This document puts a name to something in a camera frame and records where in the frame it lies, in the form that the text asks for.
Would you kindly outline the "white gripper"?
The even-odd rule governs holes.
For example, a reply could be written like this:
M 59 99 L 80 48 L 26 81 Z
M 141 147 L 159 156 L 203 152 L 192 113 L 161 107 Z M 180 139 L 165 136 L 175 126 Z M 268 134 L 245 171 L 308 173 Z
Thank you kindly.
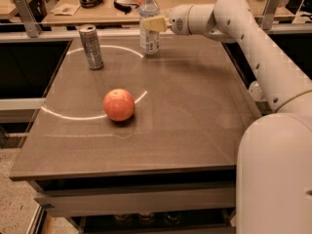
M 189 14 L 192 4 L 183 4 L 174 7 L 169 13 L 171 31 L 176 35 L 191 35 Z M 168 29 L 167 19 L 163 16 L 143 18 L 142 27 L 148 31 L 165 32 Z

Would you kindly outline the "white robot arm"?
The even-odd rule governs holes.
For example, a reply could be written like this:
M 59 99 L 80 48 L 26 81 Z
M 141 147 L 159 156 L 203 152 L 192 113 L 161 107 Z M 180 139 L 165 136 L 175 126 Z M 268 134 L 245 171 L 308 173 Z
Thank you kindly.
M 240 141 L 236 234 L 312 234 L 312 80 L 259 27 L 246 0 L 179 5 L 141 24 L 240 46 L 271 112 Z

